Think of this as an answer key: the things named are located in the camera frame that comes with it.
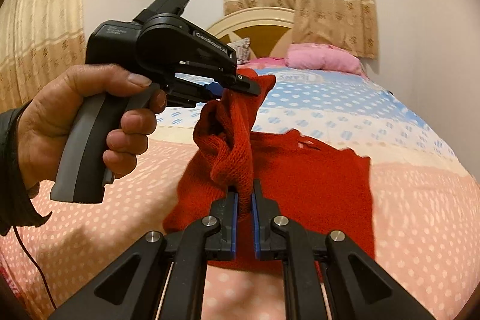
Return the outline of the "dark jacket sleeve forearm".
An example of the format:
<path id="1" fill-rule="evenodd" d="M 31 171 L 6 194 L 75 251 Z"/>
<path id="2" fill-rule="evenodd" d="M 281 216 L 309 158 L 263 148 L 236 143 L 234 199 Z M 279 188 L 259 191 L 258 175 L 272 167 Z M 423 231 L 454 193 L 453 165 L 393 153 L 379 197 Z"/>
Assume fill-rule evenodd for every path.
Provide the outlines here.
<path id="1" fill-rule="evenodd" d="M 17 120 L 27 106 L 1 113 L 1 236 L 12 227 L 41 227 L 52 213 L 41 216 L 34 208 L 20 172 L 17 146 Z"/>

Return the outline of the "person's left hand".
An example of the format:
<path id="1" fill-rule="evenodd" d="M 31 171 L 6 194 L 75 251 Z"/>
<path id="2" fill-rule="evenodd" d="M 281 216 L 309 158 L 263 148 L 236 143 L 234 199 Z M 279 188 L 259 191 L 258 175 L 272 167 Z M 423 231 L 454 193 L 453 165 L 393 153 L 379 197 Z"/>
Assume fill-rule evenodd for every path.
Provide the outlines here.
<path id="1" fill-rule="evenodd" d="M 54 180 L 74 119 L 86 97 L 110 93 L 129 97 L 151 85 L 145 76 L 110 65 L 78 65 L 49 82 L 30 102 L 17 123 L 19 169 L 25 188 Z M 103 162 L 116 178 L 131 173 L 137 156 L 148 148 L 156 128 L 155 115 L 164 111 L 166 94 L 158 89 L 147 108 L 123 114 L 120 127 L 109 132 Z"/>

